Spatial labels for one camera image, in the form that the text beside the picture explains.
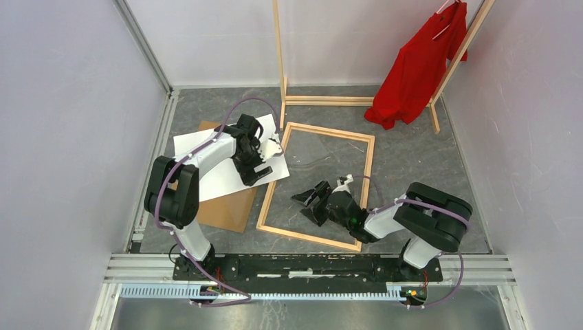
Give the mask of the printed photo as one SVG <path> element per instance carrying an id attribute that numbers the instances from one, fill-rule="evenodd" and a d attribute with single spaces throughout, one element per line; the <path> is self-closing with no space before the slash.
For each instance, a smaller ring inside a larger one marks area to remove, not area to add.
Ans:
<path id="1" fill-rule="evenodd" d="M 276 123 L 272 115 L 264 115 L 258 117 L 257 120 L 260 122 L 264 130 L 263 135 L 260 137 L 261 142 L 266 142 L 269 138 L 274 138 L 275 140 L 279 139 L 275 134 Z M 180 160 L 188 151 L 193 150 L 197 145 L 214 135 L 214 129 L 206 129 L 196 133 L 188 133 L 174 137 L 175 159 Z M 254 184 L 255 187 L 289 177 L 289 170 L 284 155 L 277 155 L 268 159 L 266 163 L 257 166 L 256 170 L 260 171 L 268 166 L 272 168 L 272 173 L 259 179 Z M 242 183 L 241 177 L 237 172 L 233 161 L 231 159 L 226 159 L 212 170 L 208 171 L 207 174 L 200 179 L 199 200 L 207 201 L 236 193 L 247 188 L 248 187 Z"/>

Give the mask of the brown backing board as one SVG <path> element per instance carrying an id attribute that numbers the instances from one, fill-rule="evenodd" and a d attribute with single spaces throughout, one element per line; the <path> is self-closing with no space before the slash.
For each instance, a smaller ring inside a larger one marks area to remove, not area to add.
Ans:
<path id="1" fill-rule="evenodd" d="M 201 225 L 243 233 L 256 192 L 257 188 L 247 188 L 230 195 L 201 201 L 197 221 Z"/>

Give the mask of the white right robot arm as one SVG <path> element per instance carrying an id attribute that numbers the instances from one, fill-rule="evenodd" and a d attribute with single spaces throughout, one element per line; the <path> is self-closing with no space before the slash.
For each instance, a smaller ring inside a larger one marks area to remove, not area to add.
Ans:
<path id="1" fill-rule="evenodd" d="M 432 259 L 444 252 L 456 253 L 471 227 L 473 207 L 465 200 L 420 182 L 413 182 L 400 197 L 379 208 L 364 208 L 349 189 L 354 176 L 325 180 L 295 194 L 291 200 L 303 206 L 301 213 L 317 226 L 332 221 L 361 243 L 375 243 L 390 234 L 407 230 L 413 238 L 397 262 L 398 274 L 413 281 Z"/>

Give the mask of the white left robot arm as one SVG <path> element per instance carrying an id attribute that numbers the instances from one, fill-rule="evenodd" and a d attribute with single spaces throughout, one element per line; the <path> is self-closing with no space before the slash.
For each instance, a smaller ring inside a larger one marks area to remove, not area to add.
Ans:
<path id="1" fill-rule="evenodd" d="M 229 184 L 253 187 L 274 181 L 272 163 L 283 157 L 280 129 L 269 116 L 255 118 L 242 114 L 234 124 L 215 127 L 194 148 L 174 157 L 159 156 L 149 175 L 144 209 L 158 228 L 168 230 L 189 261 L 189 270 L 199 280 L 208 280 L 216 271 L 214 248 L 204 236 L 197 214 L 204 186 L 211 176 L 220 182 L 220 173 Z"/>

